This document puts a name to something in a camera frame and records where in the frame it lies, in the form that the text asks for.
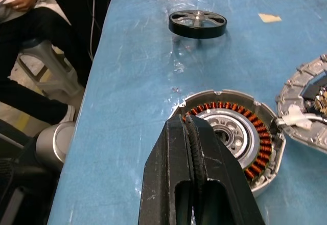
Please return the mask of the grey rounded cylinder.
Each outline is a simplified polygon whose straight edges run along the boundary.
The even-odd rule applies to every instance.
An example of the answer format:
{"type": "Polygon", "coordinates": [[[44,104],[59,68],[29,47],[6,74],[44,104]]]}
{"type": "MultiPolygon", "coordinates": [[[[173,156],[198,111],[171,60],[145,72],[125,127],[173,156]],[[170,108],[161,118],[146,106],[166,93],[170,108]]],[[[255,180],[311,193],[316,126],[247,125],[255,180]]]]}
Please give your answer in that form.
{"type": "Polygon", "coordinates": [[[45,165],[61,172],[74,135],[75,122],[52,125],[40,132],[36,140],[36,156],[45,165]]]}

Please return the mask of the silver motor stator copper coils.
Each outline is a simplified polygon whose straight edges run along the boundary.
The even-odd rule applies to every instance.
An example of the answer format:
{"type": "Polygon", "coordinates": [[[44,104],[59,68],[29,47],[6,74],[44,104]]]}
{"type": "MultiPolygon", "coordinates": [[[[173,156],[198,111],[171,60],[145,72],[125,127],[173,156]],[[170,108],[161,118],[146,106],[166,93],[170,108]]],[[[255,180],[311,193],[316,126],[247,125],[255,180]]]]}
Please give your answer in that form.
{"type": "Polygon", "coordinates": [[[286,144],[276,114],[254,97],[224,89],[207,90],[185,98],[171,116],[195,115],[210,124],[239,161],[255,197],[276,178],[286,144]]]}

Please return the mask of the white motor stator disc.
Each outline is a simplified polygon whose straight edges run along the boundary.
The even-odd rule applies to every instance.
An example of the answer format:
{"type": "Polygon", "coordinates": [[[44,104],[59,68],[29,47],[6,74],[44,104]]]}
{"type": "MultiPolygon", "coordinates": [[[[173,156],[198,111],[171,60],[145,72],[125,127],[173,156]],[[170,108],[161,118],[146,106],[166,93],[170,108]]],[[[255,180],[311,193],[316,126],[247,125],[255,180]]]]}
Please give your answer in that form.
{"type": "Polygon", "coordinates": [[[327,54],[298,67],[276,104],[276,123],[290,138],[327,154],[327,54]]]}

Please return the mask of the bystander bare hand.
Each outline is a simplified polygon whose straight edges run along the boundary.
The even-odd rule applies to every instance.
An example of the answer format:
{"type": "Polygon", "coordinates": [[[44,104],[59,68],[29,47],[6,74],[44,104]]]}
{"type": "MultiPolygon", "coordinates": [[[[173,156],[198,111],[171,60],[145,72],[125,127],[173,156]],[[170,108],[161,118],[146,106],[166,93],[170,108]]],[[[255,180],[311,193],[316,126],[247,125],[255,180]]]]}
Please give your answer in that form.
{"type": "Polygon", "coordinates": [[[16,11],[26,12],[32,9],[36,2],[37,0],[13,0],[9,3],[9,6],[16,11]]]}

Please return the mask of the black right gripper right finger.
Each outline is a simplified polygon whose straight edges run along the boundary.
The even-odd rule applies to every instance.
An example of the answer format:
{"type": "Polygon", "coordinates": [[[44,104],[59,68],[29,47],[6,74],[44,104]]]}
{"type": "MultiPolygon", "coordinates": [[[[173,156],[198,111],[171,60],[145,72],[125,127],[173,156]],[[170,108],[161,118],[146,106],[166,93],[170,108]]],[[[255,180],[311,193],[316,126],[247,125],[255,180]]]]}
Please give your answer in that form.
{"type": "Polygon", "coordinates": [[[265,225],[245,174],[208,121],[186,117],[196,225],[265,225]]]}

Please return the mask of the blue plastic table cover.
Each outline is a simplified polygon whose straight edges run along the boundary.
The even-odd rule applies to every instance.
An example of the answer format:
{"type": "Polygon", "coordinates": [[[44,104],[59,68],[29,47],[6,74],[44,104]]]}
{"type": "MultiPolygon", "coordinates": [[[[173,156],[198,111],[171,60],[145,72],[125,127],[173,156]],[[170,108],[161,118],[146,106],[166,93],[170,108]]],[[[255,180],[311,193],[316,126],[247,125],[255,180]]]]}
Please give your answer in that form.
{"type": "Polygon", "coordinates": [[[111,0],[48,224],[137,225],[144,164],[175,105],[232,89],[276,110],[321,54],[327,0],[111,0]]]}

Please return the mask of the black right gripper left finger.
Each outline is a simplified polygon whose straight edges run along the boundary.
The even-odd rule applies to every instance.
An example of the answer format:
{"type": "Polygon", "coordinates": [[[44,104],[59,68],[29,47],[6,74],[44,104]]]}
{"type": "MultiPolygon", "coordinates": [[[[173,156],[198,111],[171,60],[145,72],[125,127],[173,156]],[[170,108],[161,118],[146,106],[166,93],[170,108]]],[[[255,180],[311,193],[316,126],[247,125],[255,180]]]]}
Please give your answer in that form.
{"type": "Polygon", "coordinates": [[[138,225],[191,225],[194,169],[186,125],[168,119],[144,167],[138,225]]]}

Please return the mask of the seated person white coat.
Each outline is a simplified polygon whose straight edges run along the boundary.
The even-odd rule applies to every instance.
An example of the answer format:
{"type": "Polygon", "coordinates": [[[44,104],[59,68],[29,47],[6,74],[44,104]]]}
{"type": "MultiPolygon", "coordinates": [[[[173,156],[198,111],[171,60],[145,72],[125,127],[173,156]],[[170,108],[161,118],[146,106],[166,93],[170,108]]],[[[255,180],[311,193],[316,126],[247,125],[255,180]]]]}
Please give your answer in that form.
{"type": "Polygon", "coordinates": [[[0,102],[54,125],[72,120],[75,109],[9,78],[21,43],[33,38],[49,40],[65,53],[77,73],[83,71],[75,32],[56,11],[38,6],[42,1],[46,0],[37,0],[35,6],[26,12],[16,11],[9,4],[0,7],[0,102]]]}

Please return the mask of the beige tape piece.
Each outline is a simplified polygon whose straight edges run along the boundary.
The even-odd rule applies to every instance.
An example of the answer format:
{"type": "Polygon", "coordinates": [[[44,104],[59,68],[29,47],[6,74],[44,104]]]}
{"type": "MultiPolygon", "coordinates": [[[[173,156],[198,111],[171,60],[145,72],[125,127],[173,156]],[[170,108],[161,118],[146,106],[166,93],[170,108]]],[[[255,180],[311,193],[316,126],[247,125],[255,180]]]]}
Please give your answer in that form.
{"type": "Polygon", "coordinates": [[[282,21],[281,17],[278,15],[259,13],[258,16],[264,23],[275,23],[282,21]]]}

